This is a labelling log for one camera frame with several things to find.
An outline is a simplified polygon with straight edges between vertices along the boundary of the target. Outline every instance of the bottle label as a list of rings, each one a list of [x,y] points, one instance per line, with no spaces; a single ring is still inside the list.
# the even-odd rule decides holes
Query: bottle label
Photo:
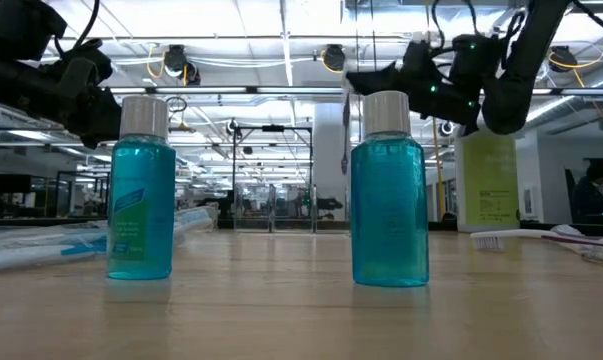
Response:
[[[145,257],[148,202],[144,192],[139,189],[115,199],[110,252],[113,259],[143,260]]]

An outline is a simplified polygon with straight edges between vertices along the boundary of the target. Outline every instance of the ceiling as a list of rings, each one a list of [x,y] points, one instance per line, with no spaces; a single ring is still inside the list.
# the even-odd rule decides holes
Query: ceiling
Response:
[[[46,2],[69,24],[64,39],[60,42],[64,49],[68,49],[87,23],[93,3],[91,0]],[[359,12],[355,14],[352,6],[343,6],[353,5],[354,0],[102,0],[98,20],[88,38],[102,38],[104,45],[101,50],[113,61],[115,73],[102,84],[104,86],[178,86],[175,78],[165,72],[155,77],[149,73],[148,67],[155,75],[160,73],[162,53],[171,44],[182,44],[186,46],[189,59],[195,63],[201,74],[202,86],[338,88],[341,86],[341,75],[329,71],[320,61],[320,54],[327,44],[339,44],[343,47],[348,67],[371,70],[375,66],[382,68],[401,58],[405,47],[416,33],[429,29],[434,34],[432,36],[436,36],[434,24],[430,23],[428,27],[422,1],[377,0],[374,3],[376,5],[372,19],[370,1],[362,1]],[[446,39],[471,32],[470,13],[463,2],[443,3],[446,5],[439,5],[437,14]],[[477,10],[478,29],[487,32],[506,11],[508,1],[476,0],[473,3]],[[603,68],[603,29],[584,14],[568,13],[556,33],[553,45],[568,45],[577,55],[580,64],[598,60],[592,66],[579,70],[586,83],[591,74]],[[42,62],[55,61],[57,56],[51,43]],[[578,87],[572,73],[548,72],[547,64],[540,69],[538,80],[539,88]],[[201,166],[217,170],[198,176],[198,184],[201,187],[220,183],[216,181],[218,176],[212,174],[223,173],[231,165],[224,159],[224,154],[231,148],[211,147],[212,143],[223,144],[228,141],[225,127],[231,119],[235,119],[241,126],[280,124],[312,127],[314,121],[321,121],[314,118],[316,103],[339,103],[341,100],[338,94],[221,97],[191,94],[184,98],[189,108],[173,117],[172,127],[176,128],[183,122],[193,131],[172,132],[170,141],[180,144],[176,147],[178,154],[184,163],[196,170],[194,175],[201,172]],[[547,106],[557,100],[560,99],[550,96],[535,97],[532,108]],[[291,105],[294,106],[294,118],[291,117]],[[359,142],[360,104],[355,101],[351,108],[351,140],[356,144]],[[567,124],[583,121],[579,119],[584,116],[589,119],[592,114],[587,113],[588,111],[594,110],[584,109],[580,111],[583,114],[577,114],[579,116],[557,117],[554,123],[544,123],[538,127],[543,131],[556,131]],[[413,136],[422,144],[432,144],[431,122],[420,120],[417,114],[413,115]],[[20,117],[8,120],[23,121]],[[559,132],[556,136],[603,136],[603,132],[598,129],[598,125],[593,123],[575,126]],[[285,175],[285,180],[303,182],[307,179],[307,170],[297,166],[294,161],[288,161],[293,158],[308,158],[309,149],[304,146],[303,141],[309,141],[309,138],[294,133],[285,135],[284,138],[281,134],[255,132],[250,135],[250,141],[275,143],[278,146],[255,148],[252,155],[241,156],[254,159],[285,159],[285,162],[273,163],[273,173]],[[2,136],[5,141],[11,142],[51,141],[14,133]],[[55,141],[62,143],[76,143],[77,145],[63,148],[73,149],[75,153],[68,153],[68,156],[77,158],[90,154],[107,156],[111,150],[110,146],[104,146],[93,153],[78,146],[78,139],[69,134],[55,133],[44,136],[54,137],[57,139]],[[431,156],[432,150],[427,151],[428,156]],[[445,158],[452,156],[452,152],[448,152]],[[254,178],[255,173],[245,176]]]

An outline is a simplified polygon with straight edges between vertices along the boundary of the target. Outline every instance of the wooden table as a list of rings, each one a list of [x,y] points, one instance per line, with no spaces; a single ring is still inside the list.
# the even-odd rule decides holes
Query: wooden table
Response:
[[[0,274],[0,359],[603,359],[603,267],[431,234],[427,287],[358,286],[345,235],[191,234],[170,280]]]

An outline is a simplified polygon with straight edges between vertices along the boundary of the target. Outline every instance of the table surface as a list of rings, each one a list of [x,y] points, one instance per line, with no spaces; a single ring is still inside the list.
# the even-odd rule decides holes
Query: table surface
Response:
[[[345,235],[195,233],[171,279],[0,273],[0,359],[603,359],[603,266],[430,234],[431,281],[355,285]]]

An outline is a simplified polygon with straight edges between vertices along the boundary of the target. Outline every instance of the person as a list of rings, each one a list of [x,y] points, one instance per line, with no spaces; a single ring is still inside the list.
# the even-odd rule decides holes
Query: person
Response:
[[[577,216],[603,215],[603,167],[590,165],[572,198]]]

